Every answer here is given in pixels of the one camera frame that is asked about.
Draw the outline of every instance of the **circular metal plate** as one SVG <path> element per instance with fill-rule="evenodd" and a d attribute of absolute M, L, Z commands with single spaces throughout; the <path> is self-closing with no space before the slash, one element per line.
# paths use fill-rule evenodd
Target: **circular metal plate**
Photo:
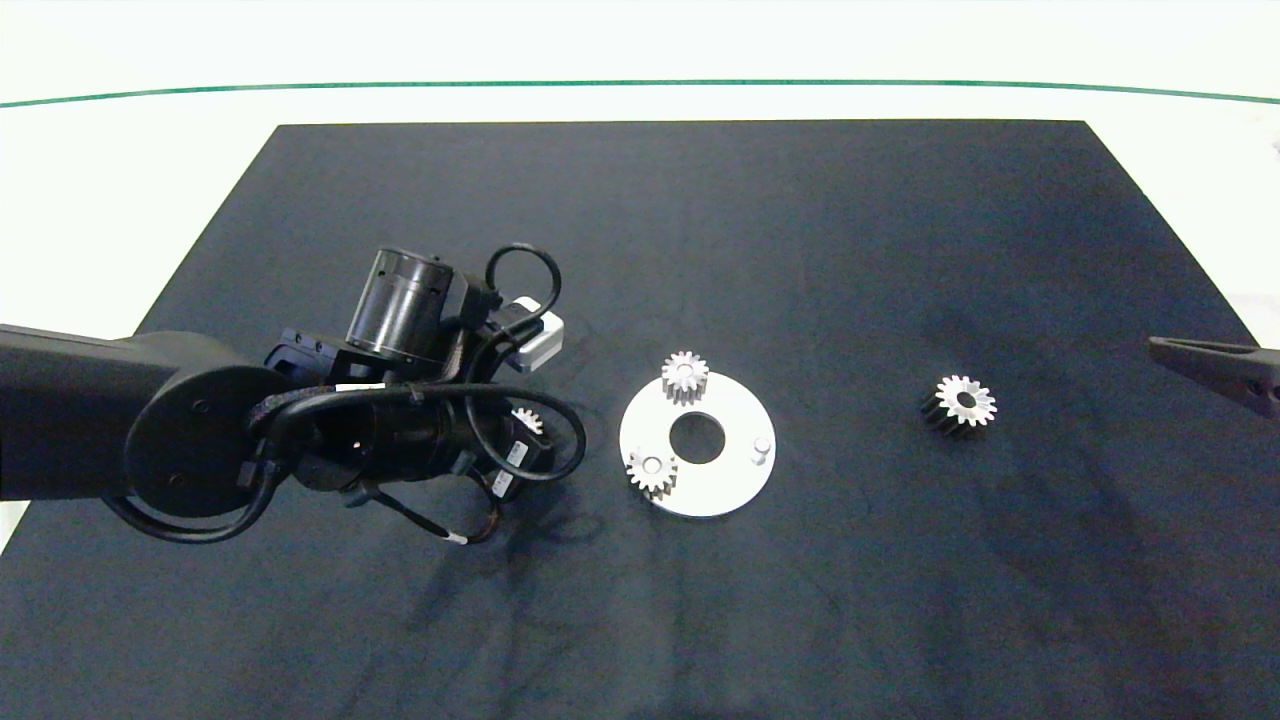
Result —
<path fill-rule="evenodd" d="M 671 447 L 671 427 L 690 413 L 708 415 L 719 423 L 724 430 L 724 448 L 714 460 L 703 464 L 689 462 L 677 455 L 675 487 L 650 501 L 687 518 L 712 518 L 737 510 L 768 482 L 778 443 L 764 406 L 733 378 L 710 373 L 703 398 L 690 405 L 668 400 L 662 378 L 644 386 L 622 415 L 618 430 L 622 461 L 627 462 L 639 448 L 648 455 L 676 455 Z"/>

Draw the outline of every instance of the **white gear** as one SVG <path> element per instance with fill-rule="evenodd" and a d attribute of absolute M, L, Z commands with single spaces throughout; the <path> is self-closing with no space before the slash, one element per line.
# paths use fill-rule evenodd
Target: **white gear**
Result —
<path fill-rule="evenodd" d="M 676 486 L 676 457 L 663 459 L 643 448 L 636 448 L 627 460 L 627 474 L 631 475 L 631 484 L 640 488 L 649 500 L 662 497 Z"/>
<path fill-rule="evenodd" d="M 709 375 L 707 361 L 698 355 L 687 350 L 672 352 L 662 364 L 662 389 L 672 402 L 689 405 L 701 400 Z"/>
<path fill-rule="evenodd" d="M 969 375 L 942 378 L 925 402 L 925 420 L 945 434 L 968 434 L 996 419 L 996 398 Z"/>
<path fill-rule="evenodd" d="M 543 419 L 538 416 L 538 413 L 534 413 L 527 407 L 516 407 L 515 410 L 511 411 L 511 414 L 517 420 L 524 423 L 524 425 L 529 428 L 529 432 L 534 433 L 535 436 L 543 434 Z"/>

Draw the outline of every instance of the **black fabric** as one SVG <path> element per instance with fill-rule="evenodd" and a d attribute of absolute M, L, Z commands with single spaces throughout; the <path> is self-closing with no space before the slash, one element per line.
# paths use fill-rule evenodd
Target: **black fabric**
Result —
<path fill-rule="evenodd" d="M 571 479 L 477 547 L 296 484 L 210 547 L 33 506 L 0 716 L 1280 716 L 1276 428 L 1143 345 L 1251 338 L 1083 123 L 282 127 L 142 329 L 260 357 L 343 333 L 380 246 L 512 241 L 564 270 L 527 382 L 589 424 Z M 778 436 L 708 521 L 617 450 L 682 348 Z M 980 442 L 920 421 L 952 373 L 997 398 Z"/>

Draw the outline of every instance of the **silver gear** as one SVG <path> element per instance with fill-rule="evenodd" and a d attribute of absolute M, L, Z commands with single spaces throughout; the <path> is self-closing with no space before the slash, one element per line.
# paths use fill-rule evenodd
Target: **silver gear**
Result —
<path fill-rule="evenodd" d="M 678 465 L 675 456 L 663 459 L 644 448 L 636 448 L 627 460 L 627 474 L 631 475 L 631 484 L 640 488 L 649 500 L 663 497 L 676 487 L 676 471 Z"/>
<path fill-rule="evenodd" d="M 947 436 L 966 436 L 996 419 L 996 398 L 969 375 L 942 378 L 924 401 L 924 420 Z"/>
<path fill-rule="evenodd" d="M 672 352 L 662 364 L 662 389 L 672 402 L 680 405 L 698 402 L 707 391 L 709 375 L 707 361 L 698 355 L 687 350 Z"/>
<path fill-rule="evenodd" d="M 515 410 L 511 411 L 511 414 L 517 420 L 524 423 L 524 425 L 529 428 L 529 432 L 534 433 L 535 436 L 543 434 L 543 419 L 538 416 L 538 413 L 534 413 L 529 407 L 516 407 Z"/>

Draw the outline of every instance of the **white label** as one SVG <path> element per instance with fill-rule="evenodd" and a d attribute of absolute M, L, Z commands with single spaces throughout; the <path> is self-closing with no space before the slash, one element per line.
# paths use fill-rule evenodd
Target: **white label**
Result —
<path fill-rule="evenodd" d="M 525 455 L 529 455 L 529 446 L 517 439 L 511 446 L 511 452 L 507 454 L 507 462 L 520 468 L 520 464 L 525 461 Z M 506 470 L 499 471 L 498 477 L 493 479 L 493 493 L 498 497 L 506 496 L 513 479 L 516 478 L 511 473 Z"/>
<path fill-rule="evenodd" d="M 353 389 L 383 389 L 387 383 L 343 383 L 333 386 L 338 392 L 351 392 Z"/>

